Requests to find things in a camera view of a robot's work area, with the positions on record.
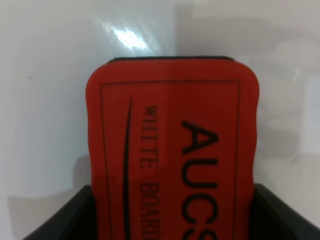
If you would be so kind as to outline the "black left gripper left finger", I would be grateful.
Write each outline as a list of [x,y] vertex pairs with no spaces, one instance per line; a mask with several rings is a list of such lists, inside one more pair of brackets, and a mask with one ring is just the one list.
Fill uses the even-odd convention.
[[26,240],[90,240],[92,188],[82,187],[58,212],[25,237]]

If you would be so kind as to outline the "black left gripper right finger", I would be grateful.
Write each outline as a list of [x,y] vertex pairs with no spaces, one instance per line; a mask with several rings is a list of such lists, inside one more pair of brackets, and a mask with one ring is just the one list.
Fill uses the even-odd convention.
[[254,185],[254,240],[320,240],[320,229],[264,185]]

